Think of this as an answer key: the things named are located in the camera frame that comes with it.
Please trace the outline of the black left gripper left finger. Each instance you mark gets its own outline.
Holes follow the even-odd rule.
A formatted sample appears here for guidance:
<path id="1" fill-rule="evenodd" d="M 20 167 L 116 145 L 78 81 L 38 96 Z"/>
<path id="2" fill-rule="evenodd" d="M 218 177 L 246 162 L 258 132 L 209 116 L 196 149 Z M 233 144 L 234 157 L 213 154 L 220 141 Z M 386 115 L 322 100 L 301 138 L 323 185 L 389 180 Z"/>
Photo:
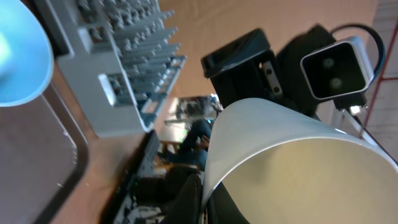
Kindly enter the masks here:
<path id="1" fill-rule="evenodd" d="M 201 211 L 202 182 L 191 174 L 184 183 L 172 208 L 160 224 L 198 224 Z"/>

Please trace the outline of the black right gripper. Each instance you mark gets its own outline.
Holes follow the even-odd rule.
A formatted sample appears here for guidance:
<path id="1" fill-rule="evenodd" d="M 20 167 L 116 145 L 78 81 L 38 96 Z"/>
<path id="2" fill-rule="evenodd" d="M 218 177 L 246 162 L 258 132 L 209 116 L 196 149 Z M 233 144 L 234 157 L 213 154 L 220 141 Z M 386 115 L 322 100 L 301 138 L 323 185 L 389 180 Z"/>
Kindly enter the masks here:
<path id="1" fill-rule="evenodd" d="M 279 68 L 262 29 L 254 29 L 201 59 L 223 108 L 245 98 L 262 98 L 289 109 L 297 105 L 280 85 L 272 86 Z"/>

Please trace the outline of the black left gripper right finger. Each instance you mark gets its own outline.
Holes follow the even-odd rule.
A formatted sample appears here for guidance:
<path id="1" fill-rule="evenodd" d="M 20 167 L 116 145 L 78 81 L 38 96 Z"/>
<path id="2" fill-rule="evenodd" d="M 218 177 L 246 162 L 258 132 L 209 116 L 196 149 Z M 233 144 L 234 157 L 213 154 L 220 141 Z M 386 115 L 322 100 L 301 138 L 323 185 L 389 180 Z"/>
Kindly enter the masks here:
<path id="1" fill-rule="evenodd" d="M 249 224 L 222 183 L 214 189 L 206 209 L 209 224 Z"/>

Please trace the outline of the white green cup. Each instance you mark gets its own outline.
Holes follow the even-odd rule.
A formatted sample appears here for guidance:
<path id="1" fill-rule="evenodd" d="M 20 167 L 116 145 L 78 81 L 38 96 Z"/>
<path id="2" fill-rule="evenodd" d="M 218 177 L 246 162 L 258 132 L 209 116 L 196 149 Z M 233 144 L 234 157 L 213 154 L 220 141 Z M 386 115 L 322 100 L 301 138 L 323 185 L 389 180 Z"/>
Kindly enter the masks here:
<path id="1" fill-rule="evenodd" d="M 216 118 L 202 202 L 225 187 L 249 223 L 396 223 L 397 163 L 380 147 L 261 98 Z"/>

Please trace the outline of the light blue bowl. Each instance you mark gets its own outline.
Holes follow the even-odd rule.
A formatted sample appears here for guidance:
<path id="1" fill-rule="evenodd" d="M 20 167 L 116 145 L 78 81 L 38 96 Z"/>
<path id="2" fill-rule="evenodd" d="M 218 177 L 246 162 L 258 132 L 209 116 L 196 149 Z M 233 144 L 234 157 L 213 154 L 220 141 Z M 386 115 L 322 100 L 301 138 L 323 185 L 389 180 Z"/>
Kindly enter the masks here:
<path id="1" fill-rule="evenodd" d="M 39 97 L 53 68 L 52 46 L 38 19 L 21 1 L 1 0 L 1 106 Z"/>

